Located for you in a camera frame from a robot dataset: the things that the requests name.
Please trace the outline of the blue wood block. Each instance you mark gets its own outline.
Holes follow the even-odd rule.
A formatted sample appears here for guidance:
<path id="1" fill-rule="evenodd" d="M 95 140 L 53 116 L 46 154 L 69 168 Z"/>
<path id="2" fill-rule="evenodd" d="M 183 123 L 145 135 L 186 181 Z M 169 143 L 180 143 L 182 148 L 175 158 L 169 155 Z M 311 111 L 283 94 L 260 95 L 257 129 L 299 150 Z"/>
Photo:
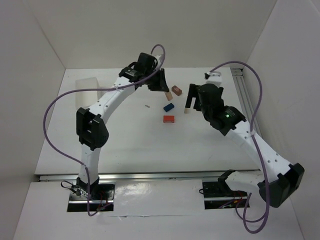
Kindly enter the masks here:
<path id="1" fill-rule="evenodd" d="M 175 105 L 173 103 L 169 103 L 168 105 L 163 107 L 163 110 L 167 113 L 175 108 Z"/>

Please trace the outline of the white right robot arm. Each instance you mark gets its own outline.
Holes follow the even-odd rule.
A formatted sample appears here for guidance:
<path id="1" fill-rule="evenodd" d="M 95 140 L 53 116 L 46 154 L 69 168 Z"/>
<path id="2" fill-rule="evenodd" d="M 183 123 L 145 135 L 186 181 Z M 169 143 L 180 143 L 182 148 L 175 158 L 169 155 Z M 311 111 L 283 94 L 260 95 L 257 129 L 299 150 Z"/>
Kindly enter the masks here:
<path id="1" fill-rule="evenodd" d="M 301 164 L 292 164 L 280 156 L 251 129 L 246 117 L 236 107 L 225 105 L 223 90 L 212 83 L 191 83 L 185 107 L 202 112 L 210 126 L 233 141 L 259 170 L 251 173 L 227 170 L 218 178 L 218 187 L 223 193 L 258 192 L 266 203 L 278 208 L 299 188 L 305 169 Z"/>

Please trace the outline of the brown balloon wood block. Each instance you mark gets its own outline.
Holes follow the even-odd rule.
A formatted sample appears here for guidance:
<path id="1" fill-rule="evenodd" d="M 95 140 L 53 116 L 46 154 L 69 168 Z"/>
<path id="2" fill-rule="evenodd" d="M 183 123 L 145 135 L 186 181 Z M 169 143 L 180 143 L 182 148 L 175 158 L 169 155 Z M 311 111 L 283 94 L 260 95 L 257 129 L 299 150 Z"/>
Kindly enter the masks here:
<path id="1" fill-rule="evenodd" d="M 183 91 L 176 85 L 172 86 L 171 91 L 177 96 L 180 96 L 183 93 Z"/>

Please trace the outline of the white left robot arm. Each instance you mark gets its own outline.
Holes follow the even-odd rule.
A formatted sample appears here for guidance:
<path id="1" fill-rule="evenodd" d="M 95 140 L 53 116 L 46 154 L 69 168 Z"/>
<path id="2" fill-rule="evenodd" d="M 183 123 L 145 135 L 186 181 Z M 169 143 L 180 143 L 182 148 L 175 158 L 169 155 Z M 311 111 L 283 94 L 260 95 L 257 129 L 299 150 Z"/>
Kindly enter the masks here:
<path id="1" fill-rule="evenodd" d="M 83 166 L 76 184 L 88 195 L 94 195 L 98 189 L 98 165 L 102 147 L 107 143 L 109 132 L 107 122 L 112 113 L 137 88 L 149 85 L 153 91 L 168 91 L 164 79 L 165 55 L 140 53 L 138 60 L 123 68 L 112 86 L 96 103 L 88 108 L 79 108 L 76 112 L 76 134 L 81 144 Z"/>

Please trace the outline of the red arch wood block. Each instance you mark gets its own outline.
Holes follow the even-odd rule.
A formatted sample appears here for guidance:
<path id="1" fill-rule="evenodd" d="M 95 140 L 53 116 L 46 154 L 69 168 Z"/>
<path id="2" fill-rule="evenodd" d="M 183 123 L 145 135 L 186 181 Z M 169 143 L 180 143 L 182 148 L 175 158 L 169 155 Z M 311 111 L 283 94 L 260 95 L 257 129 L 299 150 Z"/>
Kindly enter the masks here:
<path id="1" fill-rule="evenodd" d="M 175 116 L 174 115 L 164 115 L 163 116 L 163 123 L 175 123 Z"/>

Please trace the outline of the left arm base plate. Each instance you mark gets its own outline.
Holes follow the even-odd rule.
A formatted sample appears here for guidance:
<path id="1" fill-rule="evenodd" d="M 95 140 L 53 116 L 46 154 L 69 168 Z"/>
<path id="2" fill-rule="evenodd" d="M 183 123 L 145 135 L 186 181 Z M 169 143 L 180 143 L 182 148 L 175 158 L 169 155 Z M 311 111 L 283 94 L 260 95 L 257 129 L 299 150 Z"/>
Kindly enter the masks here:
<path id="1" fill-rule="evenodd" d="M 79 213 L 87 211 L 88 194 L 75 184 L 67 187 L 69 199 L 67 212 Z M 90 212 L 112 212 L 114 210 L 115 184 L 99 184 L 95 193 L 90 195 Z"/>

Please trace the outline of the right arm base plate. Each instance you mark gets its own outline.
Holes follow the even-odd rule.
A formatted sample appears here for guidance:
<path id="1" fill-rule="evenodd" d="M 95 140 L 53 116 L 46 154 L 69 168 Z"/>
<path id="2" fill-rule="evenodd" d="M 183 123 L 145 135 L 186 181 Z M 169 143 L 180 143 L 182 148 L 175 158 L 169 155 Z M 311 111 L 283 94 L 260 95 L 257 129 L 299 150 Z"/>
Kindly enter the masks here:
<path id="1" fill-rule="evenodd" d="M 198 192 L 203 195 L 205 210 L 243 208 L 248 198 L 243 191 L 221 191 L 217 181 L 203 182 Z"/>

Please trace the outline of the white perforated plastic box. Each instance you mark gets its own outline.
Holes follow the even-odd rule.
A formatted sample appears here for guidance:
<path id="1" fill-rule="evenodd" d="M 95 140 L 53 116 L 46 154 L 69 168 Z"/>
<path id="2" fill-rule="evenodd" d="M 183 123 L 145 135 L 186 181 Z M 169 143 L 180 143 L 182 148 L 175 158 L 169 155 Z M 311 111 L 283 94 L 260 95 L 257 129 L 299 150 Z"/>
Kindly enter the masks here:
<path id="1" fill-rule="evenodd" d="M 99 89 L 100 84 L 96 77 L 78 79 L 75 81 L 75 88 L 77 90 L 81 89 Z M 102 96 L 100 90 L 95 91 L 80 91 L 75 93 L 75 108 L 87 109 L 91 105 L 95 104 Z"/>

